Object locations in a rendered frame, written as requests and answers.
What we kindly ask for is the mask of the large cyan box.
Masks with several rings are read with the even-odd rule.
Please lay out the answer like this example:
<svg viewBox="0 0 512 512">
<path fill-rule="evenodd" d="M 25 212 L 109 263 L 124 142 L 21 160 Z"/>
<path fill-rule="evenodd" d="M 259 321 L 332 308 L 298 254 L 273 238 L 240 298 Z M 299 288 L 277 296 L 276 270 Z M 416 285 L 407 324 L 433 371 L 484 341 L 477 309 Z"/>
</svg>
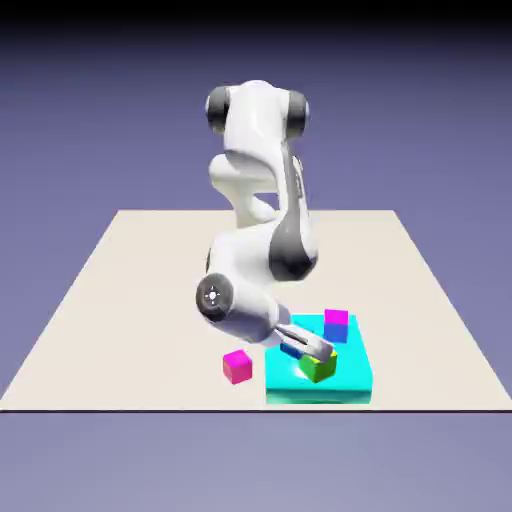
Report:
<svg viewBox="0 0 512 512">
<path fill-rule="evenodd" d="M 324 312 L 295 314 L 291 321 L 324 338 Z M 338 353 L 335 374 L 319 383 L 310 381 L 300 370 L 299 360 L 282 352 L 280 345 L 268 349 L 265 353 L 266 401 L 269 404 L 369 403 L 373 373 L 356 316 L 351 313 L 348 326 L 345 344 L 330 342 Z"/>
</svg>

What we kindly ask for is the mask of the small green cube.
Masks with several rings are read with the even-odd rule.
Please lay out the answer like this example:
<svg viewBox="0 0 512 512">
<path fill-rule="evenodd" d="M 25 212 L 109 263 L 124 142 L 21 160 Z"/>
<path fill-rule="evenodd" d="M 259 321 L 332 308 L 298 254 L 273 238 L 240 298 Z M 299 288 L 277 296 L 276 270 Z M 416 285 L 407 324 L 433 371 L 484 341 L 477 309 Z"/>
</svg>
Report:
<svg viewBox="0 0 512 512">
<path fill-rule="evenodd" d="M 299 360 L 299 368 L 303 374 L 313 383 L 319 383 L 333 376 L 336 372 L 338 353 L 333 350 L 325 362 L 304 355 Z"/>
</svg>

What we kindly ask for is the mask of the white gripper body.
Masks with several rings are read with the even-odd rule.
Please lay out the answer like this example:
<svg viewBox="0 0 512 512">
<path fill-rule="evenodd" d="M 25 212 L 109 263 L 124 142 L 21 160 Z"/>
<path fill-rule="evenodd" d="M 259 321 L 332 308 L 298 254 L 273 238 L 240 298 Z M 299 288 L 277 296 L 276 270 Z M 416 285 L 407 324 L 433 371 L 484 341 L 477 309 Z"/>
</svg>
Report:
<svg viewBox="0 0 512 512">
<path fill-rule="evenodd" d="M 324 338 L 294 324 L 277 324 L 275 331 L 282 342 L 301 355 L 307 355 L 320 362 L 327 362 L 333 352 L 333 345 Z"/>
</svg>

